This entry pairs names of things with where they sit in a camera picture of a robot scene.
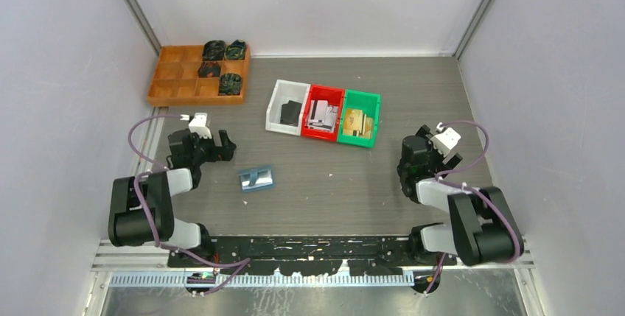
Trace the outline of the blue leather card holder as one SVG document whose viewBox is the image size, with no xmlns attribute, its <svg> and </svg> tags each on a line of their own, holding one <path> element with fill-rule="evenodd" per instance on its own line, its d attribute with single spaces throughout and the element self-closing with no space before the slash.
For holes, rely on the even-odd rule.
<svg viewBox="0 0 625 316">
<path fill-rule="evenodd" d="M 273 188 L 276 184 L 272 166 L 256 166 L 238 173 L 242 192 Z"/>
</svg>

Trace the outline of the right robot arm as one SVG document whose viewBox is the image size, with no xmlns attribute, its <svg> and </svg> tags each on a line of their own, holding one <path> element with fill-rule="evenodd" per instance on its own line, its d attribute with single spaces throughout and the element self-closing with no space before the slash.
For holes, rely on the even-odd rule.
<svg viewBox="0 0 625 316">
<path fill-rule="evenodd" d="M 450 123 L 436 131 L 423 125 L 402 140 L 397 165 L 402 193 L 416 204 L 436 208 L 449 222 L 412 228 L 408 253 L 420 265 L 441 264 L 447 255 L 467 266 L 514 261 L 525 246 L 504 193 L 495 186 L 474 187 L 447 180 L 461 171 L 455 147 L 461 135 Z"/>
</svg>

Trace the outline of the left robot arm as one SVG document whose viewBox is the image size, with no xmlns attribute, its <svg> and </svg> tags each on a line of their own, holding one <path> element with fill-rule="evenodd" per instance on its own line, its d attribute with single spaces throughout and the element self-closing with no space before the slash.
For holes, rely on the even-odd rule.
<svg viewBox="0 0 625 316">
<path fill-rule="evenodd" d="M 172 198 L 199 186 L 205 163 L 231 161 L 237 145 L 226 130 L 220 143 L 191 130 L 170 134 L 167 168 L 113 182 L 108 218 L 112 245 L 141 246 L 153 242 L 204 267 L 214 262 L 215 247 L 207 228 L 174 216 Z"/>
</svg>

